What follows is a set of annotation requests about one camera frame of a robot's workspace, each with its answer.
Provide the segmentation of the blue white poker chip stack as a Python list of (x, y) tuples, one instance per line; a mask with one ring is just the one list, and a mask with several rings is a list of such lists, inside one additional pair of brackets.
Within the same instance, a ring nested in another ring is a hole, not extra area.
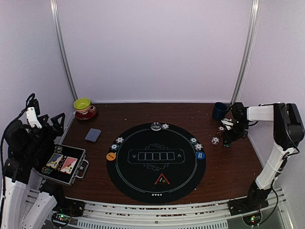
[(219, 139), (218, 137), (213, 137), (213, 138), (211, 139), (211, 143), (212, 143), (213, 145), (218, 145), (219, 142), (220, 142), (220, 139)]

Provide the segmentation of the blue round blind button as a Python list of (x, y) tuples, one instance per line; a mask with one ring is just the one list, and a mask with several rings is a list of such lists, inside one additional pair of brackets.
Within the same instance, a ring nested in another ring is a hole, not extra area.
[(203, 159), (205, 159), (205, 153), (204, 153), (203, 151), (197, 151), (197, 152), (195, 153), (195, 156), (196, 156), (196, 158), (197, 158), (198, 160), (203, 160)]

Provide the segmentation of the orange round blind button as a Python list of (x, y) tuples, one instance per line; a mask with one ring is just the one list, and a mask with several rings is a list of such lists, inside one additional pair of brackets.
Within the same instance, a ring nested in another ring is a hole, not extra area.
[(107, 155), (106, 155), (106, 159), (108, 161), (114, 161), (116, 159), (116, 153), (114, 152), (109, 152)]

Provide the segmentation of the clear round dealer button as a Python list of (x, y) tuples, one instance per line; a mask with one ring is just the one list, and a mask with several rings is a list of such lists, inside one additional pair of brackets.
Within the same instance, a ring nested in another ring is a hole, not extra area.
[(153, 131), (160, 131), (162, 129), (162, 124), (160, 124), (159, 122), (153, 122), (151, 124), (151, 129)]

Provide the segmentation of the red black triangle marker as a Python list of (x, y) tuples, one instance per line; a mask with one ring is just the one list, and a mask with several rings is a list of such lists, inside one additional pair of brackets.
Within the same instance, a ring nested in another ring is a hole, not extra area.
[(157, 180), (154, 183), (155, 185), (169, 185), (169, 180), (165, 177), (164, 174), (160, 174)]

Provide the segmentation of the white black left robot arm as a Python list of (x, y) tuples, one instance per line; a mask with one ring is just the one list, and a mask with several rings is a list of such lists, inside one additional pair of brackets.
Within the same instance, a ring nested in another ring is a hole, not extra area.
[[(10, 154), (3, 174), (7, 185), (28, 184), (31, 171), (59, 184), (71, 184), (85, 160), (80, 148), (57, 145), (64, 114), (39, 117), (24, 125), (12, 121), (5, 132)], [(163, 204), (187, 196), (206, 170), (203, 145), (186, 130), (166, 123), (135, 126), (118, 136), (106, 156), (112, 183), (125, 195), (144, 203)]]

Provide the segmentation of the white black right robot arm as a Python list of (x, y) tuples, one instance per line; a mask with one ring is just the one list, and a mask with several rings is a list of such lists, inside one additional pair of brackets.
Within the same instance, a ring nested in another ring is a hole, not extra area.
[(299, 154), (298, 145), (305, 136), (305, 128), (298, 107), (294, 103), (274, 103), (245, 107), (236, 102), (230, 107), (235, 123), (224, 131), (223, 143), (232, 142), (247, 134), (252, 122), (273, 122), (274, 145), (260, 175), (249, 187), (242, 206), (255, 210), (266, 201), (274, 182), (283, 172), (289, 157)]

